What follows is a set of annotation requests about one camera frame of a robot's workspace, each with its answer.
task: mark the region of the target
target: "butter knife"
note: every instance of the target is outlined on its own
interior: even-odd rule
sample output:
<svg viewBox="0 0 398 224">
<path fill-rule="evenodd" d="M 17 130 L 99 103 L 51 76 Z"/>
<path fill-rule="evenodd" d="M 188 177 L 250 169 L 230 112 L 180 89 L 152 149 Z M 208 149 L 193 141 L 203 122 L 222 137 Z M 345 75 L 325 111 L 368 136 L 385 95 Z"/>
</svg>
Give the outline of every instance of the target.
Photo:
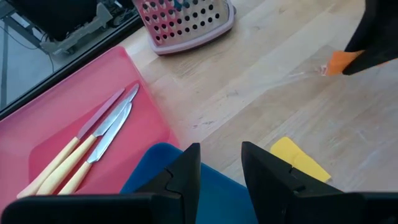
<svg viewBox="0 0 398 224">
<path fill-rule="evenodd" d="M 94 151 L 91 153 L 87 161 L 81 165 L 81 167 L 76 171 L 75 175 L 68 181 L 68 183 L 63 187 L 63 189 L 58 193 L 59 195 L 72 194 L 80 185 L 82 180 L 85 178 L 87 172 L 93 163 L 99 161 L 104 152 L 107 150 L 108 146 L 111 144 L 114 137 L 117 135 L 121 129 L 124 122 L 127 120 L 129 113 L 131 111 L 131 103 L 128 103 L 123 109 L 122 113 L 118 116 L 116 121 L 112 124 L 109 130 L 106 132 L 104 137 L 95 147 Z"/>
<path fill-rule="evenodd" d="M 80 139 L 87 133 L 87 131 L 100 119 L 100 117 L 112 106 L 112 104 L 122 95 L 124 89 L 116 92 L 105 104 L 81 127 L 76 137 L 55 156 L 55 158 L 45 167 L 45 169 L 19 194 L 17 198 L 22 198 L 30 195 L 35 195 L 44 180 L 53 172 L 74 150 Z"/>
<path fill-rule="evenodd" d="M 135 84 L 127 97 L 120 102 L 108 117 L 100 124 L 94 133 L 86 139 L 77 149 L 71 153 L 43 182 L 37 191 L 37 195 L 52 194 L 54 190 L 61 184 L 65 177 L 74 168 L 77 162 L 86 154 L 87 150 L 94 144 L 97 137 L 102 136 L 108 128 L 114 123 L 116 118 L 122 112 L 124 107 L 132 101 L 139 89 L 139 85 Z"/>
</svg>

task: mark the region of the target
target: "wooden surface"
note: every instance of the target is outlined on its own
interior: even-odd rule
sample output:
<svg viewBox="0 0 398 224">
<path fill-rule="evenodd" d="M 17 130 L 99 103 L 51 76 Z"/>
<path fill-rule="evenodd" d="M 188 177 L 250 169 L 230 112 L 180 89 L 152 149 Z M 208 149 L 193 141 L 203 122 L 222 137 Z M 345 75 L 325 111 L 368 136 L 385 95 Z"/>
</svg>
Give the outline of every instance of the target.
<svg viewBox="0 0 398 224">
<path fill-rule="evenodd" d="M 121 43 L 162 108 L 181 148 L 244 183 L 240 148 L 292 138 L 341 190 L 398 189 L 398 63 L 352 77 L 317 69 L 343 50 L 364 0 L 232 0 L 225 37 L 158 57 L 141 29 Z"/>
</svg>

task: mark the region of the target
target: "pink tray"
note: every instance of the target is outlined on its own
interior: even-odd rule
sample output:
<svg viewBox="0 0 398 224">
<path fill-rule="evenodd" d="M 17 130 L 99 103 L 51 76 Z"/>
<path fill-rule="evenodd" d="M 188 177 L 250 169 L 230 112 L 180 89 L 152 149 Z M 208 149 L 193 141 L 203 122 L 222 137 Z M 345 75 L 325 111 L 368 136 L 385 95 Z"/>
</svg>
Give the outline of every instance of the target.
<svg viewBox="0 0 398 224">
<path fill-rule="evenodd" d="M 148 148 L 158 142 L 177 146 L 137 68 L 124 48 L 115 47 L 0 121 L 0 213 L 109 97 L 126 89 L 114 108 L 137 82 L 127 121 L 76 193 L 118 193 Z"/>
</svg>

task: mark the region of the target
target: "orange piece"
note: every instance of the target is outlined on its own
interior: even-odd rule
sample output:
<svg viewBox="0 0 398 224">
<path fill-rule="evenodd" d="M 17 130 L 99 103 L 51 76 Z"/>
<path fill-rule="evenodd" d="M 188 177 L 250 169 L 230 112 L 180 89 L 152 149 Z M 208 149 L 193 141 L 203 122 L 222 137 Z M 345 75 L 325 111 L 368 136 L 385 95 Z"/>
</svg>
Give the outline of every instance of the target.
<svg viewBox="0 0 398 224">
<path fill-rule="evenodd" d="M 326 68 L 326 74 L 329 76 L 339 75 L 363 50 L 357 52 L 344 52 L 342 50 L 333 52 L 333 55 Z"/>
</svg>

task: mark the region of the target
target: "perforated basket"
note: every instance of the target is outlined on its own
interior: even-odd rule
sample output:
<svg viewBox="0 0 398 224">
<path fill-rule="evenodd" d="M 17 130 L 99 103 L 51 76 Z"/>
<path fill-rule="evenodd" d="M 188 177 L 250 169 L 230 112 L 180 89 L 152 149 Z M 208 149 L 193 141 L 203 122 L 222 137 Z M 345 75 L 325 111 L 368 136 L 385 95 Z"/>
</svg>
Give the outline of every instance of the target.
<svg viewBox="0 0 398 224">
<path fill-rule="evenodd" d="M 230 0 L 132 0 L 158 55 L 203 45 L 229 31 L 234 22 Z"/>
</svg>

